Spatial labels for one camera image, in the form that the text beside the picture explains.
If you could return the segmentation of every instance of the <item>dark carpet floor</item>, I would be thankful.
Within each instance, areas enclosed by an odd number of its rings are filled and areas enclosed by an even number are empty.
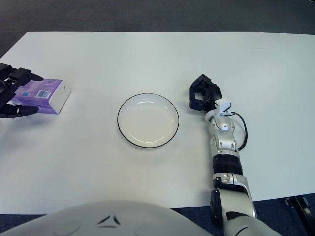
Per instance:
[[[263,31],[315,34],[307,0],[0,0],[0,57],[28,31]],[[306,195],[314,215],[315,194]],[[258,218],[284,236],[306,236],[284,199],[255,202]],[[214,235],[209,207],[175,211]],[[0,215],[0,232],[40,215]]]

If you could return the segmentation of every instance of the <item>purple tissue box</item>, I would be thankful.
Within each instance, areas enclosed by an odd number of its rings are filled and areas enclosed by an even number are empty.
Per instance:
[[[39,113],[59,114],[71,91],[63,80],[31,80],[20,86],[11,100],[14,105],[37,106]]]

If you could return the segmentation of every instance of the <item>white table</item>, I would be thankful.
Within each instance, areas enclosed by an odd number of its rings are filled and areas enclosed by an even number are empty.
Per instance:
[[[202,73],[246,120],[240,155],[253,199],[315,192],[314,61],[312,35],[27,33],[0,62],[63,79],[72,94],[59,115],[0,120],[0,213],[108,199],[208,205],[207,125],[188,106]],[[117,127],[122,103],[143,92],[169,99],[180,117],[175,137],[156,149],[131,145]]]

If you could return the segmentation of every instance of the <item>plate rim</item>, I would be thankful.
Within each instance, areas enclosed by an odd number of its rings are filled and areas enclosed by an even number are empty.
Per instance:
[[[172,136],[172,138],[170,138],[167,142],[165,142],[165,143],[163,143],[163,144],[161,144],[161,145],[158,145],[158,146],[154,146],[154,147],[144,147],[144,146],[141,146],[141,145],[138,145],[138,144],[133,143],[132,141],[130,141],[130,140],[122,133],[122,130],[121,130],[120,127],[119,127],[118,116],[119,116],[120,110],[122,109],[123,105],[124,105],[126,102],[128,102],[130,99],[132,99],[133,97],[136,97],[136,96],[139,96],[139,95],[143,95],[143,94],[153,94],[153,95],[162,97],[162,98],[164,98],[165,100],[169,101],[169,103],[172,104],[172,106],[174,107],[174,109],[175,109],[175,111],[176,111],[176,114],[177,114],[177,118],[178,118],[177,128],[176,128],[176,131],[175,131],[174,135]],[[152,92],[144,92],[144,93],[139,93],[139,94],[136,94],[136,95],[134,95],[134,96],[128,98],[128,99],[120,106],[119,111],[118,111],[118,113],[117,113],[117,126],[118,126],[118,129],[119,129],[120,133],[123,135],[123,137],[124,137],[128,142],[130,142],[131,144],[133,144],[133,145],[135,145],[135,146],[137,146],[137,147],[140,147],[140,148],[158,148],[158,147],[160,147],[160,146],[163,146],[163,145],[167,144],[167,143],[168,143],[169,141],[171,141],[171,140],[174,138],[174,136],[176,135],[176,133],[177,133],[177,131],[178,131],[178,127],[179,127],[179,115],[178,115],[178,111],[177,111],[176,107],[174,106],[174,104],[173,104],[170,100],[168,100],[166,97],[163,97],[163,96],[161,96],[161,95],[159,95],[159,94],[152,93]]]

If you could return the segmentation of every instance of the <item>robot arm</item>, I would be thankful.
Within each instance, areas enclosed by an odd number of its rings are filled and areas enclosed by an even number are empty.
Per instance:
[[[7,104],[14,96],[19,86],[26,85],[30,80],[43,80],[42,77],[31,73],[30,70],[12,68],[0,63],[0,118],[16,118],[38,112],[36,106]]]
[[[203,101],[195,99],[194,93],[196,92],[204,95]],[[255,219],[255,207],[247,179],[243,176],[240,161],[239,150],[244,148],[248,137],[244,119],[230,110],[231,103],[222,98],[219,87],[205,75],[201,75],[192,83],[189,89],[189,99],[190,108],[207,112],[205,119],[209,123],[210,151],[214,168],[213,185],[215,189],[211,193],[210,203],[213,224],[217,227],[224,226],[228,236],[243,235],[240,234],[242,229],[237,227],[238,224],[246,226],[243,229],[246,229],[246,232],[249,230],[248,235],[273,235],[270,233],[259,234],[259,227],[251,229],[254,225],[264,224]],[[244,142],[240,148],[234,138],[234,122],[229,118],[235,114],[242,119],[246,131]]]

